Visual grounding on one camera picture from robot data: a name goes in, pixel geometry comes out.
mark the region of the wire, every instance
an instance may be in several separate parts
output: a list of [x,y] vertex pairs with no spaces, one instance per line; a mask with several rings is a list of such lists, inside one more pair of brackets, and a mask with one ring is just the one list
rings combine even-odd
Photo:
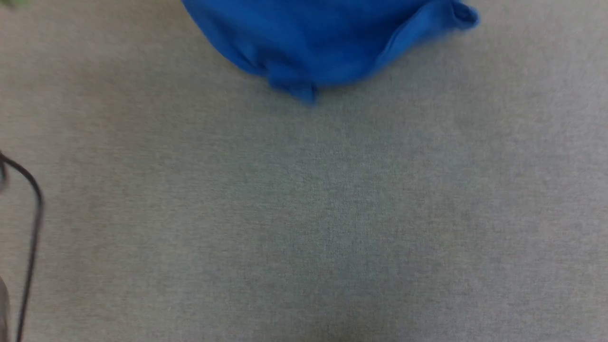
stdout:
[[44,196],[42,190],[36,181],[36,178],[26,170],[23,166],[19,165],[14,160],[6,157],[0,152],[0,192],[6,190],[9,185],[9,173],[7,166],[12,167],[19,172],[25,179],[30,183],[34,190],[36,199],[36,208],[34,213],[34,222],[32,227],[32,236],[30,238],[30,253],[29,260],[27,263],[26,283],[23,286],[23,295],[21,297],[21,310],[19,311],[19,321],[17,327],[17,333],[15,342],[22,342],[23,339],[23,328],[26,323],[27,314],[27,303],[30,298],[30,289],[32,287],[32,279],[34,275],[34,266],[36,264],[36,254],[38,252],[38,238],[40,235],[40,229],[42,228],[42,217],[44,214]]

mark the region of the blue cloth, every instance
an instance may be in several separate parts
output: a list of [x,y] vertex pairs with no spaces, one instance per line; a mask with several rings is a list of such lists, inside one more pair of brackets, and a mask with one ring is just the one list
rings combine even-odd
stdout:
[[183,2],[232,63],[308,101],[318,87],[355,82],[415,43],[478,23],[459,0]]

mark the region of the black cable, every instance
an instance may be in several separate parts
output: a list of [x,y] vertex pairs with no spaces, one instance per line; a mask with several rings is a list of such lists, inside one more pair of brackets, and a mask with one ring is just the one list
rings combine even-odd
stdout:
[[38,252],[38,237],[40,229],[42,227],[42,217],[44,214],[44,196],[42,190],[36,181],[36,178],[26,170],[23,166],[19,165],[14,160],[6,157],[0,152],[0,192],[5,190],[9,185],[9,173],[7,166],[12,167],[19,172],[23,177],[30,183],[36,197],[36,209],[34,214],[34,223],[32,227],[32,237],[30,239],[30,253],[29,260],[27,263],[26,283],[23,286],[23,296],[21,297],[21,311],[19,312],[19,321],[17,327],[17,334],[15,342],[21,342],[23,339],[23,328],[26,322],[27,303],[30,298],[30,289],[32,287],[32,278],[34,274],[34,266],[36,264],[36,254]]

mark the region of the gray background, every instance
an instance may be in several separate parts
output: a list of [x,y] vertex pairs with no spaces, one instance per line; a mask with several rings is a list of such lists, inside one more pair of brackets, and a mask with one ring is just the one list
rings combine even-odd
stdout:
[[[0,12],[0,148],[46,191],[28,341],[607,341],[608,2],[304,106],[179,1]],[[19,298],[32,195],[0,197]]]

